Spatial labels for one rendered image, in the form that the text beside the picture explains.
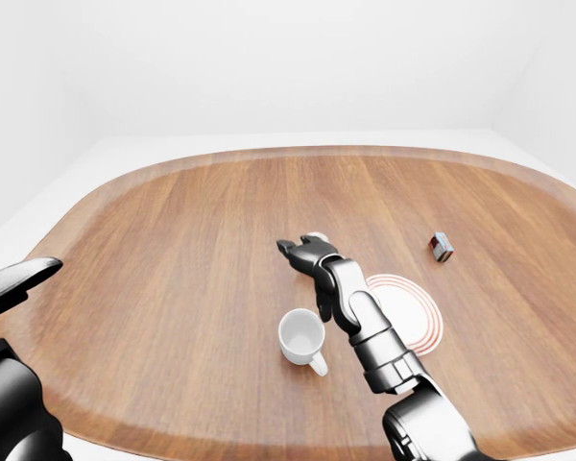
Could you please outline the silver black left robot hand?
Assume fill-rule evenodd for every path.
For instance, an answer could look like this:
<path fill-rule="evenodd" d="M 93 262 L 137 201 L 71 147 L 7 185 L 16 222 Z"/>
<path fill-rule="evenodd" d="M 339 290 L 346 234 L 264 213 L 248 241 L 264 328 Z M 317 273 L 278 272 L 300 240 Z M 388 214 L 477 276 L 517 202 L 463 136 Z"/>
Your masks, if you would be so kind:
<path fill-rule="evenodd" d="M 25 302 L 30 289 L 52 277 L 62 266 L 61 260 L 43 256 L 0 269 L 0 315 Z"/>

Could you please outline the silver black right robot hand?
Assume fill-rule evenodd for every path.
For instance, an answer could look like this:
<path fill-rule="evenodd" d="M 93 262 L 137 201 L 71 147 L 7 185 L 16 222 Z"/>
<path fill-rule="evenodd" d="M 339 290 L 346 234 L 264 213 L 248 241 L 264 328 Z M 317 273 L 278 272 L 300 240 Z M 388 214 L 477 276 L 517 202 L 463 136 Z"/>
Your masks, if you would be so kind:
<path fill-rule="evenodd" d="M 314 280 L 321 319 L 333 320 L 353 347 L 385 334 L 398 354 L 406 351 L 366 284 L 359 264 L 340 255 L 325 235 L 308 233 L 299 244 L 279 239 L 276 245 L 291 267 Z"/>

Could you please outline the white plate with red rings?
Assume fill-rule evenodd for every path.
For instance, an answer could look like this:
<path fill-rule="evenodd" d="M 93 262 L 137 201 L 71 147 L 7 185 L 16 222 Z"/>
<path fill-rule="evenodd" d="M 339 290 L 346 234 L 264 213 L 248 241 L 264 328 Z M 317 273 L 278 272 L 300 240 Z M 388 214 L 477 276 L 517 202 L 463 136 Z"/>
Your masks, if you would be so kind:
<path fill-rule="evenodd" d="M 373 275 L 366 282 L 408 349 L 424 356 L 439 346 L 444 334 L 443 316 L 422 287 L 391 274 Z"/>

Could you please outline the white mug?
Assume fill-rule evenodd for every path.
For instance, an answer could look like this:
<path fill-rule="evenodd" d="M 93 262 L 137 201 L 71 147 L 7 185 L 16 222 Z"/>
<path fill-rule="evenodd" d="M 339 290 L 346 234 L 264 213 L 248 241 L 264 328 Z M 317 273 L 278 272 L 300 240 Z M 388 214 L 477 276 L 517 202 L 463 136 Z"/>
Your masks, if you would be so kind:
<path fill-rule="evenodd" d="M 310 366 L 318 376 L 326 376 L 328 367 L 322 355 L 325 339 L 323 322 L 312 311 L 297 308 L 279 322 L 278 340 L 284 357 L 292 364 Z"/>

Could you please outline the small red printed box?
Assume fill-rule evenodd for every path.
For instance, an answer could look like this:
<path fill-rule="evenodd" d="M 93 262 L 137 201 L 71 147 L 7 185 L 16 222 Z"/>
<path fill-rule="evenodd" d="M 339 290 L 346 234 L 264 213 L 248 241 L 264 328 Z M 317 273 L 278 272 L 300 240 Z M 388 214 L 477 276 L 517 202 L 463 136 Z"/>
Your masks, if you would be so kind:
<path fill-rule="evenodd" d="M 435 232 L 428 247 L 438 262 L 446 262 L 454 253 L 454 248 L 444 232 Z"/>

